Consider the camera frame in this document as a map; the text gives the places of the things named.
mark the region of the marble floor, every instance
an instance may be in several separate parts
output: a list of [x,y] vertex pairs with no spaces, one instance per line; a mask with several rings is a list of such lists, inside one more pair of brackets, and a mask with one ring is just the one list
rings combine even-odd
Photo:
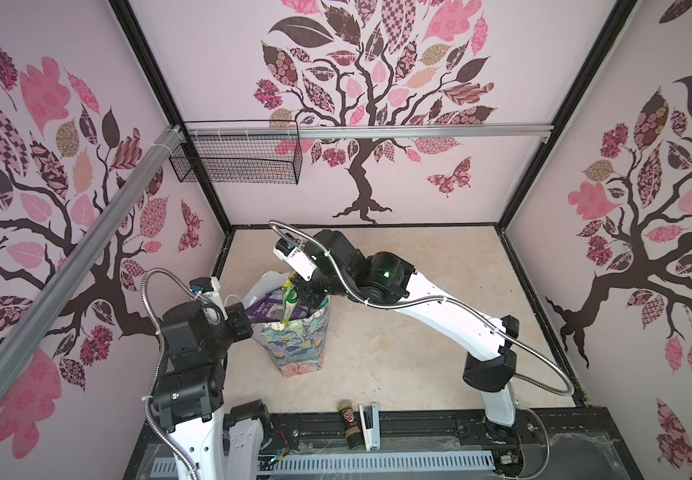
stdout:
[[[513,315],[520,320],[520,340],[552,358],[493,227],[338,230],[365,256],[392,252],[477,310]],[[224,299],[231,293],[244,296],[270,270],[290,270],[272,254],[277,240],[271,230],[236,232],[221,275]],[[519,348],[515,351],[518,372],[562,386],[549,367]],[[334,297],[322,370],[284,378],[255,341],[235,343],[229,350],[225,406],[228,410],[262,398],[272,412],[331,412],[339,400],[349,398],[377,402],[382,410],[483,408],[479,393],[461,379],[465,360],[462,346],[418,320]],[[513,387],[522,406],[574,406],[569,397],[521,380],[513,380]]]

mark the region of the wire basket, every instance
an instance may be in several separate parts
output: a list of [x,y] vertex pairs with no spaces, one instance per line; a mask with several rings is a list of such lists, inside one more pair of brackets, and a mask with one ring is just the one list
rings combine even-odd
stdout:
[[181,144],[170,156],[172,168],[181,182],[198,181],[191,164],[196,160],[205,166],[212,182],[298,183],[303,154],[297,122],[211,120],[188,123],[210,124],[210,127],[189,127],[188,137],[196,148],[196,155],[188,155],[190,146]]

